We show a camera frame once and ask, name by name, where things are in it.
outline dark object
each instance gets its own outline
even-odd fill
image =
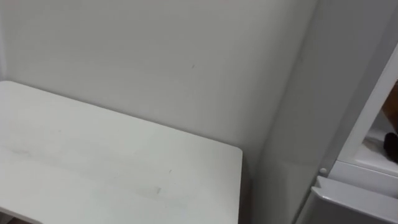
[[[398,81],[384,102],[382,110],[394,127],[396,133],[398,133]]]
[[[398,163],[398,136],[396,134],[386,134],[383,148],[386,150],[388,158]]]

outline white table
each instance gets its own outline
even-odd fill
[[[235,224],[240,149],[0,82],[0,211],[43,224]]]

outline refrigerator door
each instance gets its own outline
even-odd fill
[[[317,177],[296,224],[394,223],[398,199]]]

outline white wall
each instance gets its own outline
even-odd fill
[[[260,156],[253,224],[292,223],[320,165],[335,162],[397,45],[397,6],[318,3]]]
[[[254,167],[316,0],[0,0],[7,79],[242,148]]]

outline white refrigerator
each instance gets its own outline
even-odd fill
[[[398,75],[397,6],[318,2],[259,158],[253,224],[398,223],[380,112]]]

